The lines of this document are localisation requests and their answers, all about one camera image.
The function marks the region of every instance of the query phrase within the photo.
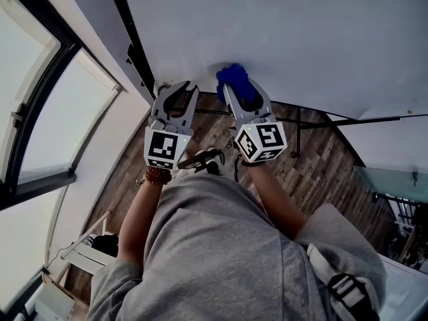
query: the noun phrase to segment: blue object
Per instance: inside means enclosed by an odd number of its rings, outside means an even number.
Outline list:
[[[248,82],[248,74],[239,64],[232,64],[228,68],[224,68],[215,74],[215,77],[219,81],[217,85],[217,97],[222,103],[226,103],[225,96],[223,93],[223,85],[229,84],[238,100],[244,102],[253,102],[255,99],[255,89]]]

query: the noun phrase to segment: wooden floor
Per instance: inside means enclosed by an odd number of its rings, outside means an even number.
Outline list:
[[[215,96],[201,95],[197,108],[224,110]],[[296,108],[273,105],[274,114],[283,118],[296,119]],[[302,120],[323,121],[318,113],[302,109]],[[107,230],[119,233],[138,187],[136,179],[146,170],[143,158],[145,122],[135,134],[116,169],[107,182],[89,218],[86,228],[91,226],[105,211],[112,212]],[[201,148],[215,146],[225,152],[229,163],[234,161],[233,149],[226,148],[230,142],[233,126],[232,117],[218,114],[196,114],[193,119],[195,135],[188,146],[189,155]],[[297,202],[304,213],[310,215],[321,204],[332,203],[366,237],[379,252],[385,250],[386,239],[393,228],[393,214],[388,203],[380,199],[371,201],[371,193],[355,173],[355,159],[345,145],[329,128],[302,131],[301,155],[292,159],[290,153],[296,148],[296,125],[284,123],[288,148],[269,166],[281,182],[282,187]],[[251,192],[255,188],[245,167],[239,166],[239,181]],[[334,225],[326,225],[334,231]],[[66,288],[89,302],[91,275],[73,267]]]

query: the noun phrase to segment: black window frame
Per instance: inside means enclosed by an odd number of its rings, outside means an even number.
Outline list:
[[[15,120],[13,123],[13,127],[16,128],[17,131],[11,147],[11,152],[8,154],[9,160],[7,161],[5,181],[0,181],[0,211],[50,191],[65,187],[74,183],[77,179],[75,173],[76,167],[89,143],[89,139],[84,140],[83,145],[73,160],[72,166],[67,171],[40,179],[34,179],[26,183],[18,183],[25,151],[27,150],[35,123],[53,88],[77,53],[81,49],[85,50],[113,81],[118,86],[121,86],[114,76],[86,47],[48,0],[19,0],[19,2],[60,42],[61,45],[35,85],[28,102],[21,104],[19,112],[17,113],[20,120]],[[90,131],[89,137],[93,135],[98,125],[99,122],[96,122]]]

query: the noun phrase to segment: white marker cube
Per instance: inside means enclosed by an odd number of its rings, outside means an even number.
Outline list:
[[[269,161],[287,148],[282,122],[244,124],[235,141],[249,163]]]
[[[191,136],[153,130],[146,127],[144,135],[144,159],[147,165],[164,169],[175,169]]]

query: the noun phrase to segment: t-shirt sleeve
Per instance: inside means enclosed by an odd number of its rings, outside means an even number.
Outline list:
[[[382,306],[386,271],[376,250],[331,204],[319,207],[295,241],[304,247],[313,243],[330,265],[341,273],[368,278]]]
[[[126,294],[142,280],[140,268],[127,260],[116,260],[92,278],[91,304],[86,320],[115,320]]]

